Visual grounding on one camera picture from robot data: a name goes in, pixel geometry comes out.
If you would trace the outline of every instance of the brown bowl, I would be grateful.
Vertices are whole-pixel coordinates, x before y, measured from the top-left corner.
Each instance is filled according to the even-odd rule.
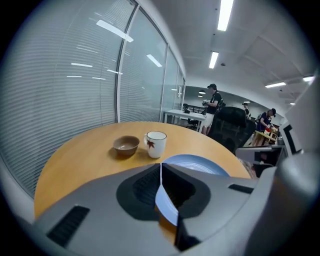
[[[136,152],[139,143],[140,141],[137,137],[122,136],[113,142],[113,148],[120,155],[130,156]]]

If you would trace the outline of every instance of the black cap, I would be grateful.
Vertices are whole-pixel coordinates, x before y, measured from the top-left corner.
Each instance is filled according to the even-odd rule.
[[[212,83],[207,88],[213,88],[215,91],[217,90],[216,84]]]
[[[272,113],[273,113],[273,116],[276,117],[276,109],[275,109],[275,108],[272,108],[271,111],[272,111]]]

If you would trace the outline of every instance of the round table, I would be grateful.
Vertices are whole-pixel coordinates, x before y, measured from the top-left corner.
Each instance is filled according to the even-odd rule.
[[[150,131],[161,131],[167,135],[165,151],[158,159],[148,156],[143,142],[144,134]],[[140,139],[136,153],[130,157],[120,157],[113,149],[114,140],[123,135]],[[245,167],[229,150],[199,132],[160,122],[113,123],[70,139],[50,157],[36,186],[35,217],[89,181],[131,168],[161,163],[178,154],[198,155],[215,162],[232,177],[250,178]]]

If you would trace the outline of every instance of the white mug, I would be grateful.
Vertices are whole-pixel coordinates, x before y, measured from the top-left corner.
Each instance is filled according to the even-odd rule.
[[[167,135],[161,131],[149,131],[143,138],[151,158],[159,158],[165,151]]]

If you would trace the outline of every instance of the white desk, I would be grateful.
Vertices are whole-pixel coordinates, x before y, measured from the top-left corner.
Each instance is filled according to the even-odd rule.
[[[206,117],[203,114],[193,113],[193,112],[190,112],[189,114],[187,114],[187,113],[184,113],[182,110],[172,109],[172,110],[164,111],[164,123],[167,123],[168,115],[173,116],[173,120],[172,120],[173,123],[175,123],[174,117],[198,120],[199,122],[198,122],[198,126],[196,127],[196,130],[198,130],[199,128],[199,133],[201,133],[202,127],[204,126],[203,121],[206,119]]]

